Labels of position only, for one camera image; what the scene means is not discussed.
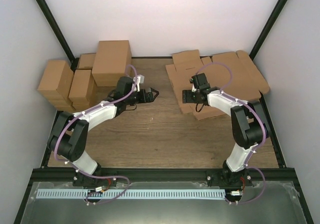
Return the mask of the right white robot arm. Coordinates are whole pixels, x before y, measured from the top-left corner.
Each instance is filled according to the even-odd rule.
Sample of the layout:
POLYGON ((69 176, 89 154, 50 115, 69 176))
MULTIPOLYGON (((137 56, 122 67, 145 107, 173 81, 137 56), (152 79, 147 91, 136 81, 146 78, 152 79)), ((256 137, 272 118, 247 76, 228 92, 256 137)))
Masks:
POLYGON ((240 180, 239 172, 248 166, 252 154, 270 136, 270 126, 260 101, 241 100, 216 88, 183 90, 182 101, 217 108, 230 116, 235 145, 225 161, 222 179, 229 186, 236 184, 240 180))

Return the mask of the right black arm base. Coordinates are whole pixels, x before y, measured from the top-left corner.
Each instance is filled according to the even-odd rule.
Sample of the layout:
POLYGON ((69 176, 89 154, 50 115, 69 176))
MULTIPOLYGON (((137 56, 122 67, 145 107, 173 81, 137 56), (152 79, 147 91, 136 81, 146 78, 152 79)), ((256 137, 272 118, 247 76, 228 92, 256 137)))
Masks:
POLYGON ((251 186, 252 182, 247 178, 247 170, 239 172, 231 172, 227 169, 209 169, 205 172, 208 186, 215 186, 220 188, 240 188, 241 185, 251 186))

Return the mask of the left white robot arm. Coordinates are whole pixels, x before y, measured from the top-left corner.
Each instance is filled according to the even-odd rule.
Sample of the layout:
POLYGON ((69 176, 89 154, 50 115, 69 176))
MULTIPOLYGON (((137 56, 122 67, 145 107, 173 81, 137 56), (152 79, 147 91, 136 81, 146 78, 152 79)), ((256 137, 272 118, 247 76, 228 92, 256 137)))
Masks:
POLYGON ((62 156, 76 170, 85 173, 84 179, 89 185, 97 186, 102 173, 97 170, 99 164, 85 151, 88 132, 97 125, 111 120, 126 111, 128 106, 136 107, 140 103, 151 103, 158 97, 159 91, 153 88, 141 89, 144 76, 121 77, 103 101, 87 110, 69 113, 61 112, 52 128, 47 147, 56 155, 62 156))

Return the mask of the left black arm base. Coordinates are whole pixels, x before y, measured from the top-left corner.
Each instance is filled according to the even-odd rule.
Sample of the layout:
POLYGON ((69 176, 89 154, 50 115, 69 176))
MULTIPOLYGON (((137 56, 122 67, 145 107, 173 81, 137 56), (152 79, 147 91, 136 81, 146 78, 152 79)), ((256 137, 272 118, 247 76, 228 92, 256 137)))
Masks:
MULTIPOLYGON (((119 173, 114 169, 108 169, 108 168, 103 168, 101 166, 98 166, 92 175, 105 177, 105 176, 116 176, 118 174, 119 173)), ((74 187, 84 187, 84 188, 91 188, 91 189, 94 189, 100 186, 108 186, 108 185, 115 186, 115 184, 117 183, 112 178, 108 180, 97 179, 97 178, 88 177, 76 171, 73 172, 73 178, 75 178, 75 180, 73 180, 74 187)))

